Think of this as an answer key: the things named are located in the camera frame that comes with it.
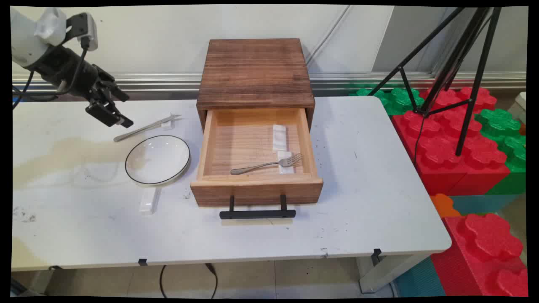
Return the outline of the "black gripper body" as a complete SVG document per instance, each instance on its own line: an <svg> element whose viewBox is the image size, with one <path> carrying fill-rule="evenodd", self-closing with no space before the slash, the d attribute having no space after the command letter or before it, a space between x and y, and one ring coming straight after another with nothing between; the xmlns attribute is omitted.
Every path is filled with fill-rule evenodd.
<svg viewBox="0 0 539 303"><path fill-rule="evenodd" d="M63 80L66 81L65 88L60 92L69 88L68 94L84 97L88 101L108 101L108 93L100 84L108 80L108 73L64 46L48 47L42 57L25 69L38 73L56 88L59 88Z"/></svg>

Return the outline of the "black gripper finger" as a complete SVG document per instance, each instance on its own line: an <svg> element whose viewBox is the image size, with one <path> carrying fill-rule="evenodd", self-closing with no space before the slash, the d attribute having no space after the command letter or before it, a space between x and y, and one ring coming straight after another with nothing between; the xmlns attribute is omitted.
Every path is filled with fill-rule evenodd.
<svg viewBox="0 0 539 303"><path fill-rule="evenodd" d="M95 68L98 75L96 88L108 90L112 96L116 97L122 102L126 102L129 99L129 96L123 92L121 88L119 88L119 86L116 84L115 78L108 72L104 71L104 69L98 67L98 65L95 65Z"/></svg>
<svg viewBox="0 0 539 303"><path fill-rule="evenodd" d="M85 111L107 127L119 125L129 128L133 126L133 121L121 114L113 101L101 102L96 99L91 99L91 102L86 107Z"/></svg>

